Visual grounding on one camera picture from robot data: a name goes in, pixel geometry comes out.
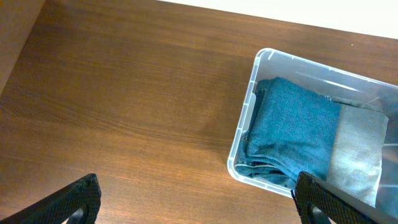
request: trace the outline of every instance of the clear plastic bin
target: clear plastic bin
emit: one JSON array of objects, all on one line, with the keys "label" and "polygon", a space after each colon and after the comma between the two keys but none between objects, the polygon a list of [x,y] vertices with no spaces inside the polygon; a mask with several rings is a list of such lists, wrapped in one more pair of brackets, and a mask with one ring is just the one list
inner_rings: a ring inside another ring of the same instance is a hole
[{"label": "clear plastic bin", "polygon": [[291,197],[290,190],[264,180],[239,175],[235,169],[235,157],[242,133],[248,130],[259,80],[275,77],[286,78],[308,90],[322,95],[340,96],[358,100],[382,109],[389,117],[383,148],[382,175],[379,185],[396,190],[398,194],[398,86],[366,78],[327,65],[312,62],[274,49],[260,50],[254,59],[248,90],[228,157],[228,171],[236,180]]}]

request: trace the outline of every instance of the teal garment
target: teal garment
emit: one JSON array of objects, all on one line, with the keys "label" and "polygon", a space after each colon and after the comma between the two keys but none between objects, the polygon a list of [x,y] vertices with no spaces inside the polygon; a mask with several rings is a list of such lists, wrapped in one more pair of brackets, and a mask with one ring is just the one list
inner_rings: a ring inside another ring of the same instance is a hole
[{"label": "teal garment", "polygon": [[340,108],[286,79],[259,81],[251,124],[238,146],[236,171],[290,189],[301,171],[325,180]]}]

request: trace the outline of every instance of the white storage box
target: white storage box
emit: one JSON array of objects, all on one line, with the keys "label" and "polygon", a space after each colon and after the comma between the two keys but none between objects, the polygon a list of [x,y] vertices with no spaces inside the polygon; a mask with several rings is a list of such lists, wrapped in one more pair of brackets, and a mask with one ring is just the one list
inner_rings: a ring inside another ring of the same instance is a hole
[{"label": "white storage box", "polygon": [[239,140],[242,133],[248,130],[250,124],[256,101],[254,92],[257,82],[275,77],[286,78],[322,95],[358,100],[382,109],[383,113],[389,117],[383,149],[383,163],[384,159],[387,158],[389,165],[382,167],[380,187],[398,187],[398,86],[362,77],[274,49],[262,49],[254,59],[248,90],[227,162],[228,171],[232,177],[246,184],[291,197],[290,190],[287,188],[264,180],[239,175],[234,169]]}]

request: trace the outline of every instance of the garment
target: garment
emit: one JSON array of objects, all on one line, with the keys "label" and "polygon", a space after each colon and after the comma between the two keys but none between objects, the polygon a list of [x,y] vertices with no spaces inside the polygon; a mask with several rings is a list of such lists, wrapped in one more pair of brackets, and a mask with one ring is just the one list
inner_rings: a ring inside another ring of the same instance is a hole
[{"label": "garment", "polygon": [[327,182],[375,206],[388,117],[342,105]]},{"label": "garment", "polygon": [[238,146],[236,171],[290,189],[301,171],[325,180],[340,108],[286,79],[259,81],[251,124]]}]

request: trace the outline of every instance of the wooden table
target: wooden table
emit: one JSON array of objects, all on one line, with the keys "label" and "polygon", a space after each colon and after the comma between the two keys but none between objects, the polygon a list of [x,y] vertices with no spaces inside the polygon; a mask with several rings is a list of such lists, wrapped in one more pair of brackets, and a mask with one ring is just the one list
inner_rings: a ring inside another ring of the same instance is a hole
[{"label": "wooden table", "polygon": [[88,173],[98,223],[300,223],[229,176],[258,50],[398,84],[398,41],[157,1],[47,1],[0,99],[0,218]]}]

